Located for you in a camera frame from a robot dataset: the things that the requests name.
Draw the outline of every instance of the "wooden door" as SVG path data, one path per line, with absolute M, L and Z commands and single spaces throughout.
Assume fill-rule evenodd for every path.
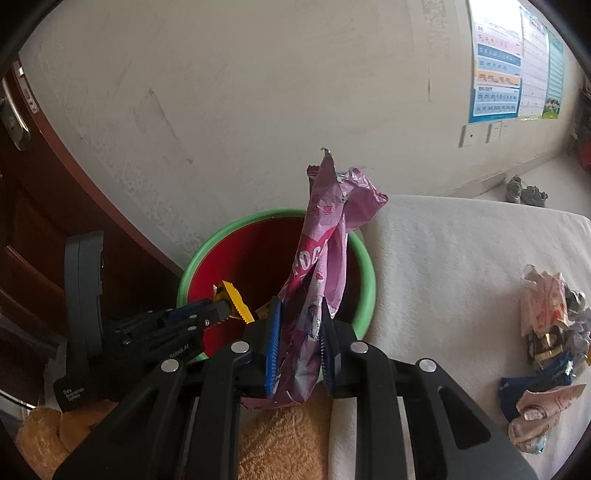
M 20 72 L 16 62 L 7 86 L 30 130 L 30 141 L 26 150 L 18 150 L 0 124 L 0 312 L 44 341 L 55 342 L 56 334 L 67 337 L 65 241 L 97 230 L 105 233 L 103 316 L 173 307 L 180 269 L 85 175 L 37 108 Z M 16 361 L 16 352 L 26 350 L 13 336 L 0 335 L 0 352 L 14 353 L 0 353 L 0 390 L 25 395 L 23 400 L 35 404 L 43 370 L 31 360 L 31 352 L 26 352 L 26 367 Z M 26 380 L 19 377 L 30 377 L 30 385 L 15 388 L 15 382 Z

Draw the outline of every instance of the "white wall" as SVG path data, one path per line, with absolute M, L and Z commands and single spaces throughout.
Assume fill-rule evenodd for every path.
M 182 266 L 232 220 L 305 207 L 320 147 L 414 194 L 557 151 L 572 55 L 559 120 L 458 148 L 471 58 L 464 0 L 64 0 L 21 52 L 80 165 Z

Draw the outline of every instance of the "baseboard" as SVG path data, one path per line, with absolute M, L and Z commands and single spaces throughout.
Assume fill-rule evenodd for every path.
M 523 163 L 518 163 L 508 168 L 507 170 L 498 170 L 491 175 L 481 177 L 465 183 L 460 188 L 442 195 L 444 197 L 458 197 L 465 199 L 473 199 L 484 192 L 488 192 L 499 185 L 506 183 L 514 175 L 523 175 L 524 173 L 539 167 L 540 165 L 556 158 L 562 153 L 562 150 L 557 150 L 552 153 L 545 153 L 534 157 Z

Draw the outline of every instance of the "floor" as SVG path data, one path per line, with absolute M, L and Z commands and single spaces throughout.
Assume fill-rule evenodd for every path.
M 521 176 L 526 185 L 535 185 L 548 194 L 546 207 L 578 213 L 591 218 L 591 174 L 566 154 L 550 160 Z M 505 200 L 505 185 L 476 197 L 482 200 Z

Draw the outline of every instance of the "chart poster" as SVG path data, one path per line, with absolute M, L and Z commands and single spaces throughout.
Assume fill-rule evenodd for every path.
M 523 32 L 518 0 L 470 0 L 474 82 L 469 122 L 516 118 Z
M 521 100 L 517 116 L 521 119 L 542 118 L 548 87 L 549 40 L 546 27 L 525 8 L 523 24 L 523 58 L 521 62 Z
M 548 32 L 550 61 L 548 65 L 548 83 L 546 102 L 542 118 L 558 118 L 562 103 L 562 87 L 564 80 L 564 47 L 552 32 Z

